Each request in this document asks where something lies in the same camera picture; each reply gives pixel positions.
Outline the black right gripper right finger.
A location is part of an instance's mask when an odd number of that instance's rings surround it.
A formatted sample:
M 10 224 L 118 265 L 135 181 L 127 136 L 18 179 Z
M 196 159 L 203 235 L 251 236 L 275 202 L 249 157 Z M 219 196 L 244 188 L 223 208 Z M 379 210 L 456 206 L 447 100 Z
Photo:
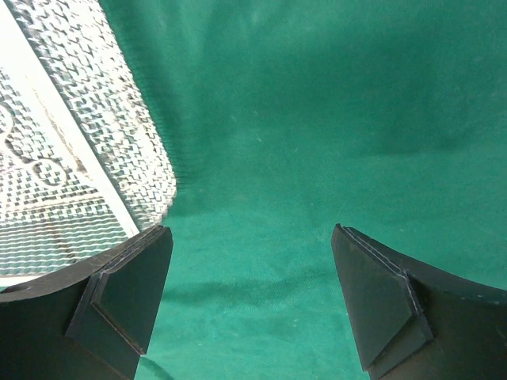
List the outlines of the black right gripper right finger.
M 506 292 L 336 225 L 337 275 L 371 379 L 504 379 Z

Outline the green surgical cloth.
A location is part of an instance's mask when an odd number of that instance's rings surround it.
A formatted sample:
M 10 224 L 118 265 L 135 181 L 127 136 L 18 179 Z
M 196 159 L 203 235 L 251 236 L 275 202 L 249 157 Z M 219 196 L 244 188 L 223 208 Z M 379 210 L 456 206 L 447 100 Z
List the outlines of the green surgical cloth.
M 134 379 L 371 379 L 336 225 L 506 292 L 505 2 L 97 2 L 176 178 Z

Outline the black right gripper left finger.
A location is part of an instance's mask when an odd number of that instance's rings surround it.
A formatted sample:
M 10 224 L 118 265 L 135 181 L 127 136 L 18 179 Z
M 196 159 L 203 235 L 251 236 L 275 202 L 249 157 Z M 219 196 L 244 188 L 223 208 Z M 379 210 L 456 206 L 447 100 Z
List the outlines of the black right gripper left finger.
M 173 250 L 153 226 L 1 292 L 3 379 L 132 379 L 147 353 Z

